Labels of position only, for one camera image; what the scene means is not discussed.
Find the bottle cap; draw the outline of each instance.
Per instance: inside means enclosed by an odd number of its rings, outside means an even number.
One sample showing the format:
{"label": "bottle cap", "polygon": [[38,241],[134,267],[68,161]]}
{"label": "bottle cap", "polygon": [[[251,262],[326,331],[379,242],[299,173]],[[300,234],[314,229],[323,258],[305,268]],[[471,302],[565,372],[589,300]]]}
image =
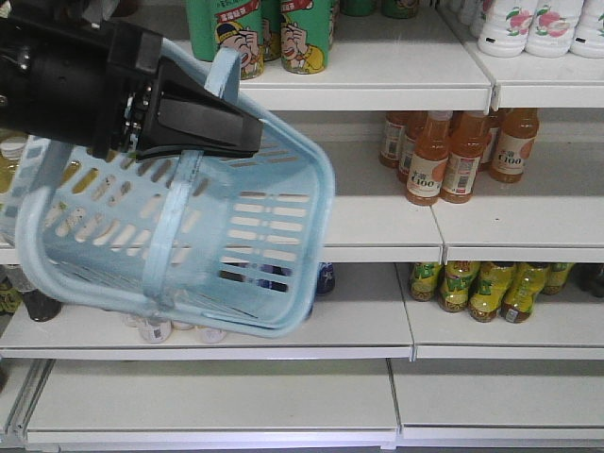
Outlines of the bottle cap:
{"label": "bottle cap", "polygon": [[448,121],[453,117],[453,110],[431,110],[428,115],[436,121]]}
{"label": "bottle cap", "polygon": [[15,135],[0,143],[0,152],[4,159],[19,159],[25,149],[27,137]]}

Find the light blue plastic basket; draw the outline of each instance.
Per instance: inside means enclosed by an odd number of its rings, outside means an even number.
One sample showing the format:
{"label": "light blue plastic basket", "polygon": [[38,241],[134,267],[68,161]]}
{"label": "light blue plastic basket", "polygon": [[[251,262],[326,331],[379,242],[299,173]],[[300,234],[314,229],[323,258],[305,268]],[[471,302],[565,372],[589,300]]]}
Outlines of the light blue plastic basket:
{"label": "light blue plastic basket", "polygon": [[[31,137],[0,214],[29,279],[58,300],[265,337],[306,317],[334,175],[324,152],[239,95],[239,55],[163,54],[263,122],[252,159],[111,161]],[[72,164],[75,174],[62,181]],[[84,190],[78,182],[96,174]]]}

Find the white shelf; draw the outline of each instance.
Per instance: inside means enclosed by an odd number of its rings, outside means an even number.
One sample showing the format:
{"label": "white shelf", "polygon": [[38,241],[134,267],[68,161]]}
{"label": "white shelf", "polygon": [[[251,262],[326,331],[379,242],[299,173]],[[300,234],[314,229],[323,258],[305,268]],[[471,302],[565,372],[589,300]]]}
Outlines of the white shelf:
{"label": "white shelf", "polygon": [[7,384],[0,392],[0,448],[19,446],[12,433],[9,432],[9,422],[23,391],[32,363],[33,361],[17,359],[0,362],[8,376]]}
{"label": "white shelf", "polygon": [[494,86],[494,109],[514,107],[601,108],[604,106],[604,59],[568,53],[557,59],[523,52],[501,59],[478,49],[476,38],[448,8],[444,20]]}
{"label": "white shelf", "polygon": [[[191,52],[184,7],[148,6],[133,22]],[[242,92],[272,110],[486,109],[491,84],[426,7],[408,21],[341,15],[324,72],[295,75],[269,61]]]}
{"label": "white shelf", "polygon": [[604,445],[604,362],[393,361],[393,373],[399,445]]}
{"label": "white shelf", "polygon": [[58,361],[29,449],[392,445],[386,361]]}
{"label": "white shelf", "polygon": [[336,288],[317,297],[310,319],[294,333],[262,339],[229,333],[201,343],[194,330],[174,330],[147,344],[115,312],[65,305],[46,323],[24,307],[0,339],[0,355],[78,360],[366,359],[411,355],[411,333],[392,264],[336,265]]}
{"label": "white shelf", "polygon": [[[408,281],[408,266],[398,266]],[[449,313],[436,299],[403,296],[413,332],[414,357],[421,359],[604,360],[604,299],[581,291],[574,281],[555,295],[540,294],[522,324],[496,317],[475,321],[468,311]]]}
{"label": "white shelf", "polygon": [[600,143],[537,143],[518,183],[478,175],[473,198],[432,210],[444,260],[604,262]]}

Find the basket handle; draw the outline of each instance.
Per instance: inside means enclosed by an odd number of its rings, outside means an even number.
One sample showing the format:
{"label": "basket handle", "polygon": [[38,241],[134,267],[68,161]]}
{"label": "basket handle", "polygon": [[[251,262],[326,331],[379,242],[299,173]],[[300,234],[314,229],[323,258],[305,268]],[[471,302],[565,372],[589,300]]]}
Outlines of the basket handle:
{"label": "basket handle", "polygon": [[[236,103],[239,94],[240,58],[239,52],[235,50],[221,49],[211,65],[204,88],[227,102]],[[149,255],[143,268],[143,294],[164,308],[174,306],[171,299],[162,297],[163,288],[174,240],[180,229],[189,196],[193,192],[202,157],[203,151],[185,150],[180,155],[175,177],[149,244]]]}

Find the white bottle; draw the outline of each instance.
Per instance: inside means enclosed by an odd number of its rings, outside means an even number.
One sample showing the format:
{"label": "white bottle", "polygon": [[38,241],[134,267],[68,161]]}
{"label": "white bottle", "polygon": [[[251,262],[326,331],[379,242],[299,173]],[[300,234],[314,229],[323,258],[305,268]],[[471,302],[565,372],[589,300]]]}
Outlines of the white bottle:
{"label": "white bottle", "polygon": [[458,12],[463,5],[463,0],[449,0],[449,9],[453,12]]}
{"label": "white bottle", "polygon": [[480,0],[478,2],[478,6],[476,8],[476,12],[474,13],[474,19],[472,19],[472,24],[470,25],[470,34],[478,38],[480,36],[480,32],[484,27],[484,23],[487,20],[487,12],[488,8],[493,4],[491,1]]}
{"label": "white bottle", "polygon": [[589,59],[604,59],[604,0],[585,0],[570,51]]}
{"label": "white bottle", "polygon": [[583,0],[539,0],[525,50],[538,57],[561,57],[570,49]]}
{"label": "white bottle", "polygon": [[478,37],[478,48],[494,57],[510,58],[520,55],[527,44],[538,1],[493,0]]}
{"label": "white bottle", "polygon": [[478,8],[478,3],[480,3],[480,0],[465,0],[465,3],[463,3],[463,6],[457,13],[457,20],[464,25],[471,25]]}

